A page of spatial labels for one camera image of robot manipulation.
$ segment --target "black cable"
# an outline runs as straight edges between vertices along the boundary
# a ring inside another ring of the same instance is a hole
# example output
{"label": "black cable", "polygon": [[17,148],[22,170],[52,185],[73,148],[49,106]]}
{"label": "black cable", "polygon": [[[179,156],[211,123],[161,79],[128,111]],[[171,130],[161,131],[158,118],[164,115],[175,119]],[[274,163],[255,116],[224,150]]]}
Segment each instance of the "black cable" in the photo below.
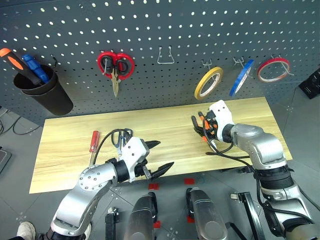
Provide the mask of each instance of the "black cable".
{"label": "black cable", "polygon": [[[234,143],[232,142],[231,144],[230,144],[230,146],[229,147],[227,147],[226,149],[224,149],[224,150],[222,150],[222,151],[220,151],[220,153],[226,153],[226,152],[228,152],[230,149],[232,149],[233,148],[233,146],[234,146]],[[211,151],[209,151],[209,152],[206,152],[205,154],[207,154],[207,155],[218,155],[218,153],[217,152],[211,152]]]}
{"label": "black cable", "polygon": [[3,133],[3,131],[5,130],[4,124],[1,120],[0,120],[0,125],[1,125],[1,127],[0,127],[0,135],[1,135]]}
{"label": "black cable", "polygon": [[238,162],[240,162],[240,163],[243,163],[244,165],[247,165],[249,168],[251,168],[251,169],[255,172],[255,169],[254,169],[249,163],[247,163],[247,162],[239,159],[238,157],[225,155],[225,154],[223,154],[222,152],[220,152],[220,151],[215,147],[215,145],[213,145],[213,143],[209,140],[209,137],[208,137],[208,134],[207,134],[207,131],[206,131],[206,128],[205,128],[205,123],[206,123],[206,120],[203,119],[203,121],[202,121],[203,134],[204,134],[207,142],[209,143],[209,145],[216,151],[217,155],[219,155],[219,156],[221,156],[221,157],[225,157],[225,158],[228,158],[228,159],[232,159],[232,160],[238,161]]}
{"label": "black cable", "polygon": [[111,134],[116,133],[116,132],[124,132],[124,133],[126,132],[126,133],[130,136],[130,133],[129,133],[129,132],[127,132],[126,130],[121,129],[121,128],[120,128],[120,129],[115,129],[115,130],[112,130],[111,132],[109,132],[109,133],[102,139],[102,141],[100,142],[98,148],[96,149],[96,152],[95,152],[95,155],[94,155],[94,159],[93,159],[93,163],[92,163],[93,165],[96,164],[96,160],[97,160],[97,157],[98,157],[98,153],[99,153],[102,145],[104,144],[105,140],[106,140]]}
{"label": "black cable", "polygon": [[21,118],[21,117],[18,117],[18,119],[16,119],[16,120],[12,123],[12,125],[11,125],[7,130],[2,131],[2,132],[0,133],[0,136],[2,136],[3,134],[5,134],[6,132],[8,132],[8,131],[16,124],[16,122],[19,120],[19,118]]}
{"label": "black cable", "polygon": [[14,124],[12,126],[12,131],[13,131],[14,134],[19,135],[19,136],[26,135],[26,134],[30,134],[30,133],[34,132],[35,130],[37,130],[38,128],[40,128],[40,126],[37,126],[36,128],[34,128],[34,129],[30,130],[30,131],[23,132],[23,133],[18,133],[18,132],[15,131],[15,126],[16,126],[16,124],[17,124],[17,122],[19,121],[20,118],[21,118],[21,116],[18,117],[18,119],[14,122]]}
{"label": "black cable", "polygon": [[257,197],[257,200],[258,200],[259,204],[261,205],[261,207],[263,209],[266,209],[266,210],[269,210],[269,211],[275,212],[275,213],[289,214],[289,215],[298,216],[298,217],[306,219],[310,224],[314,224],[315,223],[311,218],[309,218],[308,216],[306,216],[306,215],[304,215],[302,213],[299,213],[299,212],[296,212],[296,211],[281,210],[281,209],[276,209],[276,208],[272,208],[272,207],[266,206],[261,201],[261,198],[260,198],[260,181],[259,181],[259,179],[257,177],[256,177],[255,180],[256,180],[256,197]]}
{"label": "black cable", "polygon": [[320,206],[317,205],[302,189],[299,187],[300,192],[302,195],[316,208],[318,211],[320,211]]}
{"label": "black cable", "polygon": [[263,202],[261,201],[261,198],[260,198],[260,181],[258,179],[258,176],[256,174],[256,170],[247,162],[241,160],[241,159],[238,159],[236,157],[233,157],[233,156],[228,156],[228,155],[225,155],[223,153],[221,153],[213,144],[212,142],[209,140],[208,138],[208,135],[207,135],[207,131],[206,131],[206,128],[205,128],[205,119],[203,120],[202,122],[202,129],[203,129],[203,134],[206,138],[206,140],[208,141],[208,143],[210,144],[210,146],[218,153],[219,156],[221,157],[224,157],[224,158],[228,158],[228,159],[232,159],[232,160],[235,160],[235,161],[238,161],[240,163],[243,163],[245,164],[246,166],[248,166],[250,169],[252,169],[253,171],[253,176],[255,177],[255,180],[256,180],[256,196],[257,196],[257,199],[258,199],[258,202],[259,204],[261,205],[261,207],[263,209],[267,209],[271,212],[275,212],[275,213],[280,213],[280,214],[289,214],[289,215],[294,215],[294,216],[298,216],[298,217],[301,217],[301,218],[304,218],[306,219],[309,223],[311,224],[314,224],[314,221],[312,221],[312,219],[310,219],[309,217],[307,217],[306,215],[302,214],[302,213],[299,213],[299,212],[295,212],[295,211],[287,211],[287,210],[281,210],[281,209],[276,209],[276,208],[271,208],[271,207],[268,207],[266,206],[265,204],[263,204]]}

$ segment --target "white sneaker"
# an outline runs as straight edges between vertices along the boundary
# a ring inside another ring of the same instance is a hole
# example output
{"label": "white sneaker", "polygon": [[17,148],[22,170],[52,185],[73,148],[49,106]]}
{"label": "white sneaker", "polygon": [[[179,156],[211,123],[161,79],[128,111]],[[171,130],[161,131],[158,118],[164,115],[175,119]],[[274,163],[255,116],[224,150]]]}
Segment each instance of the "white sneaker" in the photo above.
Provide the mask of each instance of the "white sneaker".
{"label": "white sneaker", "polygon": [[84,234],[85,234],[85,240],[89,239],[89,236],[91,234],[92,225],[91,222],[89,223],[88,227],[86,228]]}
{"label": "white sneaker", "polygon": [[31,222],[23,221],[20,223],[16,235],[22,237],[24,240],[35,240],[36,228]]}

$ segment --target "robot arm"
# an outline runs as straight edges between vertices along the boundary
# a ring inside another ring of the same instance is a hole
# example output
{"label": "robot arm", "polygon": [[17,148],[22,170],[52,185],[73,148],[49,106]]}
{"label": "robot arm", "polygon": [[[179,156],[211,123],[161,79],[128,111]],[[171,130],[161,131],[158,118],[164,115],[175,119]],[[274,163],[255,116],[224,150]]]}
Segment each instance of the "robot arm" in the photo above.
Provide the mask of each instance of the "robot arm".
{"label": "robot arm", "polygon": [[122,155],[118,161],[113,158],[105,164],[86,168],[80,174],[76,186],[61,201],[47,233],[50,239],[54,239],[53,236],[60,239],[61,235],[75,237],[72,239],[84,239],[84,232],[99,200],[111,187],[126,180],[131,183],[142,175],[148,175],[149,178],[163,175],[173,163],[166,164],[155,172],[150,172],[146,168],[149,148],[159,143],[159,141],[144,142],[143,139],[132,136],[121,149]]}
{"label": "robot arm", "polygon": [[213,126],[207,130],[211,137],[233,143],[249,154],[266,199],[261,204],[271,232],[288,240],[320,238],[319,226],[313,224],[299,187],[291,177],[280,141],[261,127],[234,124],[222,100],[212,104],[209,110],[205,119]]}

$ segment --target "wooden board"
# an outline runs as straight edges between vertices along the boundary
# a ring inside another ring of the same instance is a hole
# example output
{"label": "wooden board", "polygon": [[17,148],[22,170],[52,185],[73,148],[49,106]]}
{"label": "wooden board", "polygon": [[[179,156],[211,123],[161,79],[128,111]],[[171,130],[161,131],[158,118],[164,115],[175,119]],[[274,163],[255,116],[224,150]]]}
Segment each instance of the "wooden board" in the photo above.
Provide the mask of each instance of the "wooden board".
{"label": "wooden board", "polygon": [[[260,126],[266,133],[274,134],[281,141],[286,158],[292,159],[264,97],[230,100],[226,104],[235,123]],[[150,150],[147,167],[154,171],[165,163],[174,162],[167,176],[242,166],[231,159],[205,155],[210,148],[194,131],[191,115],[197,116],[198,111],[207,113],[210,105],[201,103],[47,119],[29,192],[73,188],[79,174],[89,165],[89,147],[94,130],[101,133],[100,140],[113,129],[130,128],[134,136],[145,141],[161,141],[160,145]],[[227,146],[225,143],[217,143],[218,149]],[[237,147],[228,154],[246,155]],[[117,157],[117,151],[108,139],[101,148],[96,164],[103,164],[113,157]]]}

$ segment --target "black cup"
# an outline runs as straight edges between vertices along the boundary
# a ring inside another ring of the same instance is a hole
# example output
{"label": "black cup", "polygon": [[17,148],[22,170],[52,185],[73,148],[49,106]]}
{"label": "black cup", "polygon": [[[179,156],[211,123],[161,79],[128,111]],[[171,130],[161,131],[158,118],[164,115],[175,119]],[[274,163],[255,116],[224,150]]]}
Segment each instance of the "black cup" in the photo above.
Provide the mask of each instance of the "black cup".
{"label": "black cup", "polygon": [[41,65],[41,68],[48,75],[49,82],[35,87],[28,78],[18,73],[14,77],[13,84],[52,114],[58,116],[68,114],[74,107],[74,104],[60,85],[57,74],[51,67]]}

